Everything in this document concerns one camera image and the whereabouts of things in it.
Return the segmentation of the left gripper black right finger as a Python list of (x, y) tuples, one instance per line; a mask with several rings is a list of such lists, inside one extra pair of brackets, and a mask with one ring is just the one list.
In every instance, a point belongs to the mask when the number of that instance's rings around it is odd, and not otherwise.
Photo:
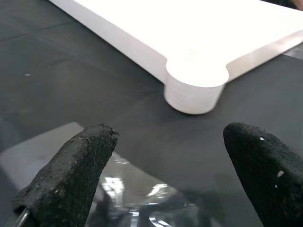
[(241, 185), (265, 227), (303, 225), (303, 160), (278, 137), (241, 122), (223, 140)]

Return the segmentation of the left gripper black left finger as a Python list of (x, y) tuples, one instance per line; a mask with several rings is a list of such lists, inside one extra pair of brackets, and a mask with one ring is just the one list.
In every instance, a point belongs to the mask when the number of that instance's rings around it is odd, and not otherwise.
[(92, 125), (69, 139), (13, 199), (16, 227), (83, 227), (119, 133)]

